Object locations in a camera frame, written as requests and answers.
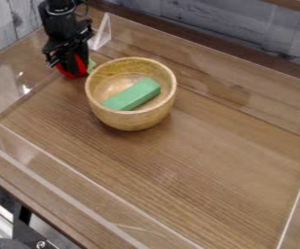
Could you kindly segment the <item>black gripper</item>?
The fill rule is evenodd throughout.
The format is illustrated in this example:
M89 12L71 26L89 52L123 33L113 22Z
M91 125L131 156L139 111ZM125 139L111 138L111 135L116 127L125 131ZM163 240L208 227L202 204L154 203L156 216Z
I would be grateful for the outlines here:
M76 19L47 19L43 22L44 32L48 36L41 52L45 55L45 65L56 66L61 60L64 74L75 78L79 73L75 53L77 54L83 68L88 63L87 41L93 36L89 18Z

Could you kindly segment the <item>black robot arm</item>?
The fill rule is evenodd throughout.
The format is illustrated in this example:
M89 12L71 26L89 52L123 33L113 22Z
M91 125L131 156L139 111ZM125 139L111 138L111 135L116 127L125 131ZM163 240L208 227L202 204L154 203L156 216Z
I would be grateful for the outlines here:
M68 78L80 78L87 74L88 45L93 36L92 19L87 11L76 12L79 5L87 6L87 0L43 0L37 5L47 42L41 48L45 66L56 68Z

